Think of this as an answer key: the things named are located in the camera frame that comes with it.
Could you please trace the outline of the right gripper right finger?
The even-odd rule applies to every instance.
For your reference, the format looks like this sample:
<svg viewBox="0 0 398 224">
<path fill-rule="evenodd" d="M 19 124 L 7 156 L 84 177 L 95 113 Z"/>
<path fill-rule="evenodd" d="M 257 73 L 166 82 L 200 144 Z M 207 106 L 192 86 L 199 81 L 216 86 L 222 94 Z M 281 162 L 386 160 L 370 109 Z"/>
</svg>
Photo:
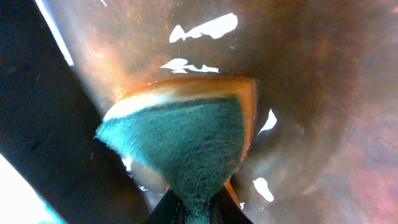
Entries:
<svg viewBox="0 0 398 224">
<path fill-rule="evenodd" d="M 211 224 L 252 224 L 252 221 L 245 216 L 236 205 L 226 187 L 223 187 L 210 203 Z"/>
</svg>

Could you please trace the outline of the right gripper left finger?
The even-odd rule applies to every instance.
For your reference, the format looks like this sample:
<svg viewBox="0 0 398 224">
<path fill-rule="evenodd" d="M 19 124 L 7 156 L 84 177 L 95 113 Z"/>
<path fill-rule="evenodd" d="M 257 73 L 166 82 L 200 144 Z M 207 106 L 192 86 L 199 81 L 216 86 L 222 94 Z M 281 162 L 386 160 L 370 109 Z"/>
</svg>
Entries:
<svg viewBox="0 0 398 224">
<path fill-rule="evenodd" d="M 168 189 L 142 224 L 185 224 L 185 206 L 175 192 Z"/>
</svg>

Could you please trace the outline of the green yellow sponge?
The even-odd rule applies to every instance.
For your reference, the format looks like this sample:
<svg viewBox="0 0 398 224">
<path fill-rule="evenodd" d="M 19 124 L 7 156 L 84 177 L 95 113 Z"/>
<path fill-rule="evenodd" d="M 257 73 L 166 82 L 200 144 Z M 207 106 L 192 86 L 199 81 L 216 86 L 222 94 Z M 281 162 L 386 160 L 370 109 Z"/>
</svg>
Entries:
<svg viewBox="0 0 398 224">
<path fill-rule="evenodd" d="M 250 147 L 256 93 L 248 78 L 163 80 L 115 103 L 95 136 L 159 174 L 183 203 L 186 223 L 209 223 L 212 198 Z"/>
</svg>

